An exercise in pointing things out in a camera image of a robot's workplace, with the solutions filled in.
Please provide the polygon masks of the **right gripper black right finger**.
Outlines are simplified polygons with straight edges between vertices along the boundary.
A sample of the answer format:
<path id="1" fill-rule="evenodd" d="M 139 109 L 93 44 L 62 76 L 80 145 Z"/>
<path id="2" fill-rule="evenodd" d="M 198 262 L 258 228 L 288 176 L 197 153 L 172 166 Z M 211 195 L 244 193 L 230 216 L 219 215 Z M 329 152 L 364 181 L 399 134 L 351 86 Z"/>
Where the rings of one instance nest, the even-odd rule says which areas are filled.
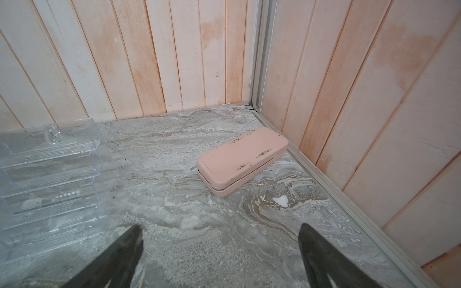
<path id="1" fill-rule="evenodd" d="M 381 285 L 354 265 L 311 225 L 301 225 L 298 244 L 312 288 L 379 288 Z"/>

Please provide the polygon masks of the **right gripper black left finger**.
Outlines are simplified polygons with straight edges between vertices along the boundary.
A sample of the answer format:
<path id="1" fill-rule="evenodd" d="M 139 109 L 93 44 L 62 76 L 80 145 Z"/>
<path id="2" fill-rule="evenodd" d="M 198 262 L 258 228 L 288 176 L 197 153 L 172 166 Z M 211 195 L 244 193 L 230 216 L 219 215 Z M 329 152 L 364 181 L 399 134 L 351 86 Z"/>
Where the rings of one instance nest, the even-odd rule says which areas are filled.
<path id="1" fill-rule="evenodd" d="M 143 231 L 141 226 L 136 224 L 63 286 L 65 288 L 129 288 L 143 250 Z"/>

